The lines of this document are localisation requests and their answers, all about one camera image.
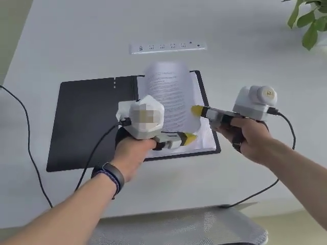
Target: white power strip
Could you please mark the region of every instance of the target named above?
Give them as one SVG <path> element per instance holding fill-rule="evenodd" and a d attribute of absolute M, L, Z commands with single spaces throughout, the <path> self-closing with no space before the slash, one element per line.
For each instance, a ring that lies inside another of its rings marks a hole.
<path fill-rule="evenodd" d="M 165 43 L 136 43 L 129 45 L 129 53 L 136 54 L 150 54 L 150 53 L 163 53 L 163 52 L 176 52 L 176 51 L 191 51 L 191 50 L 206 50 L 205 42 L 184 40 L 173 41 Z"/>

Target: black folder cover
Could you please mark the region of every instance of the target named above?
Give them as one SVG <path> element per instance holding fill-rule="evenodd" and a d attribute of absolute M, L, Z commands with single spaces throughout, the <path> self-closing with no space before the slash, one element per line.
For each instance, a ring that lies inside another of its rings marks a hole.
<path fill-rule="evenodd" d="M 198 77 L 204 104 L 209 106 L 201 74 Z M 60 85 L 57 110 L 49 150 L 48 172 L 84 168 L 100 137 L 117 122 L 119 101 L 137 100 L 137 76 L 63 82 Z M 110 161 L 114 155 L 117 128 L 102 141 L 89 167 Z M 221 151 L 213 132 L 216 150 L 149 158 L 146 161 L 216 154 Z"/>

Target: black cable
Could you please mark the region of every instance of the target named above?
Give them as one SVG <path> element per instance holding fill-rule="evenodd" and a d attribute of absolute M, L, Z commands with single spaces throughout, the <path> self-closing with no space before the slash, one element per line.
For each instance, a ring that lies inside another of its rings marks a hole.
<path fill-rule="evenodd" d="M 4 86 L 0 85 L 0 88 L 2 88 L 4 91 L 6 91 L 7 93 L 9 93 L 12 97 L 14 97 L 19 103 L 20 105 L 22 106 L 22 108 L 24 109 L 24 112 L 25 112 L 25 115 L 26 115 L 26 120 L 27 120 L 27 130 L 28 130 L 28 139 L 27 139 L 27 151 L 29 152 L 29 155 L 30 155 L 30 158 L 31 158 L 31 161 L 34 165 L 34 168 L 35 168 L 35 171 L 37 173 L 37 178 L 39 180 L 39 184 L 40 184 L 40 187 L 41 187 L 41 190 L 42 190 L 42 193 L 44 195 L 44 197 L 46 198 L 46 200 L 48 201 L 49 203 L 49 206 L 51 208 L 53 208 L 53 205 L 48 197 L 48 195 L 46 194 L 45 190 L 44 190 L 44 187 L 43 187 L 43 184 L 42 184 L 42 180 L 41 180 L 41 175 L 40 175 L 40 172 L 39 172 L 39 169 L 37 168 L 36 164 L 35 164 L 35 161 L 32 157 L 32 153 L 31 153 L 31 148 L 30 148 L 30 144 L 31 144 L 31 126 L 30 126 L 30 119 L 29 119 L 29 115 L 27 113 L 27 110 L 26 110 L 26 107 L 24 106 L 24 104 L 20 101 L 19 98 L 17 98 L 12 92 L 10 92 L 7 88 L 5 88 Z"/>
<path fill-rule="evenodd" d="M 295 145 L 296 145 L 296 136 L 295 136 L 295 133 L 294 133 L 294 129 L 293 129 L 293 126 L 291 124 L 291 122 L 287 119 L 287 117 L 285 117 L 283 114 L 281 114 L 280 112 L 278 112 L 277 110 L 275 111 L 275 113 L 273 115 L 277 115 L 277 116 L 281 116 L 286 122 L 287 124 L 290 126 L 290 129 L 291 129 L 291 132 L 292 132 L 292 136 L 293 136 L 293 145 L 292 145 L 292 149 L 294 150 L 295 149 Z M 256 197 L 257 195 L 260 195 L 261 193 L 269 190 L 270 188 L 274 187 L 277 183 L 279 182 L 279 179 L 277 179 L 274 183 L 272 183 L 271 185 L 269 185 L 268 187 L 266 187 L 265 189 L 237 202 L 237 203 L 234 203 L 234 204 L 227 204 L 227 205 L 221 205 L 219 206 L 220 208 L 233 208 L 243 202 L 246 202 L 247 200 L 253 198 L 253 197 Z"/>
<path fill-rule="evenodd" d="M 78 182 L 78 184 L 77 184 L 77 186 L 76 186 L 76 188 L 75 188 L 75 191 L 77 191 L 77 189 L 80 187 L 80 185 L 81 185 L 81 183 L 82 183 L 82 180 L 83 180 L 83 178 L 84 178 L 84 175 L 85 175 L 85 173 L 86 173 L 86 170 L 87 170 L 87 168 L 88 168 L 88 166 L 89 166 L 89 164 L 90 164 L 90 162 L 91 162 L 91 159 L 92 159 L 92 157 L 93 157 L 93 154 L 94 154 L 94 152 L 96 151 L 96 149 L 98 148 L 98 146 L 100 145 L 100 143 L 101 143 L 101 141 L 115 128 L 115 127 L 117 127 L 119 124 L 117 123 L 117 124 L 115 124 L 115 125 L 113 125 L 107 132 L 105 132 L 104 133 L 104 135 L 102 135 L 101 136 L 101 138 L 99 139 L 99 141 L 98 141 L 98 143 L 96 144 L 96 146 L 94 146 L 94 148 L 93 148 L 93 150 L 92 150 L 92 152 L 91 152 L 91 154 L 90 154 L 90 156 L 88 157 L 88 161 L 86 162 L 86 165 L 85 165 L 85 167 L 84 167 L 84 170 L 83 170 L 83 173 L 82 173 L 82 175 L 81 175 L 81 178 L 80 178 L 80 180 L 79 180 L 79 182 Z"/>

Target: hand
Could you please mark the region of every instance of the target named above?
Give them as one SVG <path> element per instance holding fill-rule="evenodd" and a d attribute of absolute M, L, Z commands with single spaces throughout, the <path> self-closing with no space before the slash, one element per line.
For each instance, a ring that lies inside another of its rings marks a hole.
<path fill-rule="evenodd" d="M 250 118 L 233 118 L 231 126 L 242 129 L 245 141 L 241 144 L 241 153 L 253 162 L 263 164 L 265 160 L 264 151 L 273 138 L 266 126 Z M 230 142 L 233 139 L 233 132 L 223 126 L 213 128 L 221 133 Z"/>
<path fill-rule="evenodd" d="M 123 174 L 125 182 L 129 182 L 144 161 L 148 151 L 155 147 L 156 142 L 153 139 L 125 138 L 117 145 L 111 164 Z"/>

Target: gray mesh chair back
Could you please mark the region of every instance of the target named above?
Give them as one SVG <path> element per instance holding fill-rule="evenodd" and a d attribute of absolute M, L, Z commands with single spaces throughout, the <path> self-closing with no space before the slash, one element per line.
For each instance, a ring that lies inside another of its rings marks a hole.
<path fill-rule="evenodd" d="M 236 209 L 205 208 L 103 219 L 89 245 L 262 245 L 268 233 Z"/>

